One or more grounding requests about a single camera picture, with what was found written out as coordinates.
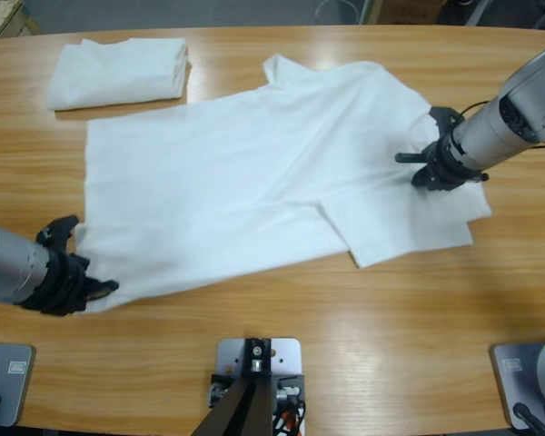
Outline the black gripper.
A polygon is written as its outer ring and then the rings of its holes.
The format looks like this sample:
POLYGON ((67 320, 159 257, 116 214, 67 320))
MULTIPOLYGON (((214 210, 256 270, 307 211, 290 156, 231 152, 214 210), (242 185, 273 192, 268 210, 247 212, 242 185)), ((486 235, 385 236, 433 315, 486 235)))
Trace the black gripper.
POLYGON ((466 167, 452 153, 461 148, 454 141, 450 129, 438 141, 431 143, 419 154, 397 153, 399 164, 424 164, 411 179, 414 187, 425 189, 456 189, 466 182, 486 182, 489 176, 480 170, 466 167))
POLYGON ((24 243, 15 259, 15 304, 27 310, 65 316, 119 288, 116 281, 86 277, 89 262, 68 253, 65 243, 24 243))

